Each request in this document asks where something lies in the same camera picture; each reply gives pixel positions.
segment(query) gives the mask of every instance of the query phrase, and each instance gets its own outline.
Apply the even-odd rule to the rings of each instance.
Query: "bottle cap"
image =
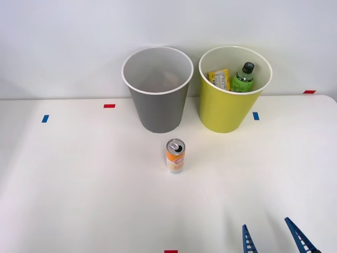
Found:
[[[242,68],[242,72],[246,74],[251,74],[254,69],[254,64],[251,62],[246,62]]]

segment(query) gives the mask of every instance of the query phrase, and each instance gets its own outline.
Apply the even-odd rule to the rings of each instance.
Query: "orange and white can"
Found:
[[[183,170],[185,143],[180,139],[171,139],[166,144],[166,165],[172,173]]]

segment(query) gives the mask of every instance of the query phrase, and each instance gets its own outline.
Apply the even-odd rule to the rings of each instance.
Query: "blue tape marker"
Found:
[[[259,114],[257,112],[253,112],[254,120],[260,120]]]
[[[48,118],[49,118],[49,115],[44,115],[42,119],[42,123],[47,123]]]

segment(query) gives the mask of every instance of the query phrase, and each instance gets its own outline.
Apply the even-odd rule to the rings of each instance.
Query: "yellow snack box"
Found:
[[[209,80],[216,87],[219,87],[226,91],[229,91],[231,89],[230,75],[228,69],[209,72]]]

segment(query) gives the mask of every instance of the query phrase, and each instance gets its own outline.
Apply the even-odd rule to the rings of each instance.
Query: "gray trash bin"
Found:
[[[191,59],[171,47],[150,47],[129,56],[122,67],[143,126],[166,133],[181,122],[193,75]]]

